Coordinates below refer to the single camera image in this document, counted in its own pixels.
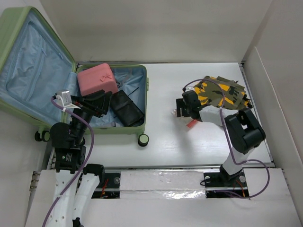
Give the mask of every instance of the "black pouch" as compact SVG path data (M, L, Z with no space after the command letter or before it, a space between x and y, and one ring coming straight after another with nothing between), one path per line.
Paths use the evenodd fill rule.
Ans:
M144 119L142 111L123 90L113 94L110 101L110 108L112 108L115 115L126 127L134 126Z

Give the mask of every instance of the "camouflage bag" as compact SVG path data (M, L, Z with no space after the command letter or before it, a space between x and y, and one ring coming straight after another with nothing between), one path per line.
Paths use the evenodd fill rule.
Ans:
M245 87L223 77L214 78L206 76L204 79L214 81L222 88L225 94L224 108L230 110L240 110L244 107L252 108L250 99L247 98L244 90ZM198 94L201 105L210 104L216 107L222 105L222 92L216 84L209 81L201 81L194 86L194 90Z

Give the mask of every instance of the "red object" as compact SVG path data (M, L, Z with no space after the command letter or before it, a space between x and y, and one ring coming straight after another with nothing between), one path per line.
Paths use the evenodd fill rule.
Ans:
M198 123L197 120L192 120L190 123L188 123L186 126L189 127L189 128L192 128L194 127L196 124Z

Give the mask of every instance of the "green suitcase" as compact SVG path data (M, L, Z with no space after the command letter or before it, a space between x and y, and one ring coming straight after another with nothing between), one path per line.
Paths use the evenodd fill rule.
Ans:
M37 9L22 7L3 11L0 17L0 108L38 126L40 134L54 123L69 119L67 114L52 106L51 96L62 89L70 90L72 95L80 95L76 73L95 65L77 67ZM92 120L94 132L140 135L146 123L146 68L134 64L113 64L110 67L116 80L119 79L130 91L129 97L134 97L134 103L145 118L139 126L112 127L117 118L109 111L101 120Z

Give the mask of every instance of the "pink box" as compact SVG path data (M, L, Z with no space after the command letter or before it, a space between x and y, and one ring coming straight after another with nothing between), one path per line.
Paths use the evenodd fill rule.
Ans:
M118 91L114 74L106 63L79 72L77 79L82 96L87 96L100 90L105 92L112 91L113 94Z

